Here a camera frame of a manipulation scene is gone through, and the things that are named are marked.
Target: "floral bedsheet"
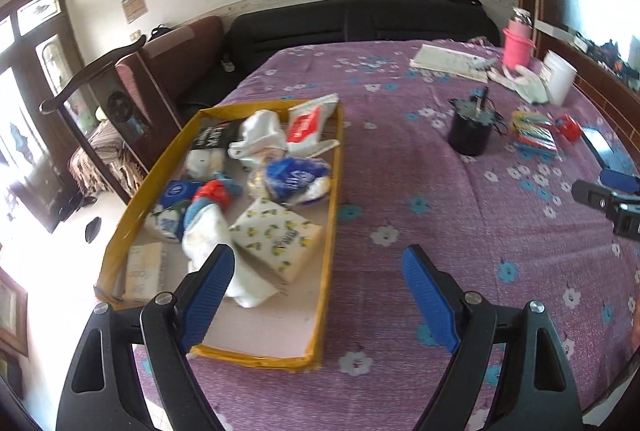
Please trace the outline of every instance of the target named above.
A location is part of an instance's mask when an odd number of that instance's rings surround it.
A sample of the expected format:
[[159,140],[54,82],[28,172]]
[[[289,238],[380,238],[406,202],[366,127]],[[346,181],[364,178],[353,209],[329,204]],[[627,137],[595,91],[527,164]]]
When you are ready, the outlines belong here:
[[[492,56],[494,50],[437,41]],[[314,98],[337,92],[346,121],[342,206],[322,368],[305,374],[190,359],[212,407],[235,431],[412,429],[449,354],[402,280],[400,255],[418,243],[463,289],[522,307],[541,300],[554,321],[585,407],[631,355],[640,245],[576,204],[571,184],[600,167],[583,141],[557,143],[562,160],[517,151],[493,134],[477,158],[447,144],[450,98],[482,84],[417,71],[420,41],[302,46],[274,55],[225,100]],[[565,107],[532,107],[490,85],[505,118],[530,108],[569,113],[599,129],[633,163],[598,111],[574,88]],[[152,378],[136,350],[145,392]],[[482,427],[500,372],[494,353],[469,429]]]

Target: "wooden headboard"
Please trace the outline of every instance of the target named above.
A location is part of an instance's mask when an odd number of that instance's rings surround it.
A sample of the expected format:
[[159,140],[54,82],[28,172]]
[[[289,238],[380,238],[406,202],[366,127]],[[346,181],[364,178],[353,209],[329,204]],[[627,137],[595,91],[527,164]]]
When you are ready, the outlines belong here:
[[552,50],[577,69],[574,84],[607,119],[631,158],[640,166],[640,95],[564,41],[538,32],[537,46],[539,59],[547,50]]

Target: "red and white package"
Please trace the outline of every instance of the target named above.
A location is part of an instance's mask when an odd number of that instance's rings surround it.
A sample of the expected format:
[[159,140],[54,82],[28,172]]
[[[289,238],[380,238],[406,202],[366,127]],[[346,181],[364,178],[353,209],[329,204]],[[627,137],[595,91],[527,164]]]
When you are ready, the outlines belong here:
[[287,147],[290,155],[307,157],[338,146],[337,140],[334,144],[327,144],[328,141],[321,144],[324,123],[337,104],[338,94],[330,94],[289,108]]

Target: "framed painting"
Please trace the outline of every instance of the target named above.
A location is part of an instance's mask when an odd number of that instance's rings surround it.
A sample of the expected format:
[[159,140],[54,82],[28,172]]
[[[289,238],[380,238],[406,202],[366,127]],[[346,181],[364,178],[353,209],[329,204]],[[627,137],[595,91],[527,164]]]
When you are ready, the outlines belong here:
[[27,348],[27,292],[0,268],[0,342],[29,355]]

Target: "blue gripper pad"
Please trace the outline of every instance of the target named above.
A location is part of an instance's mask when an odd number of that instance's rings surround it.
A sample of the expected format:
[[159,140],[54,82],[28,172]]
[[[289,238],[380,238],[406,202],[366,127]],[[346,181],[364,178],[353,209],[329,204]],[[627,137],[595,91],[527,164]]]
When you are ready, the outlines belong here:
[[600,171],[602,185],[617,189],[629,195],[637,195],[640,192],[640,178],[635,175],[627,175],[612,169]]
[[187,307],[182,312],[184,333],[178,346],[182,353],[187,353],[191,347],[199,345],[209,330],[213,316],[216,314],[220,302],[225,295],[226,288],[236,269],[234,251],[227,245],[223,247],[216,264],[211,268],[207,277],[202,281],[197,292],[191,297]]
[[460,337],[453,310],[410,247],[402,251],[401,267],[404,282],[413,294],[433,338],[439,345],[447,348],[449,353],[455,353],[460,346]]

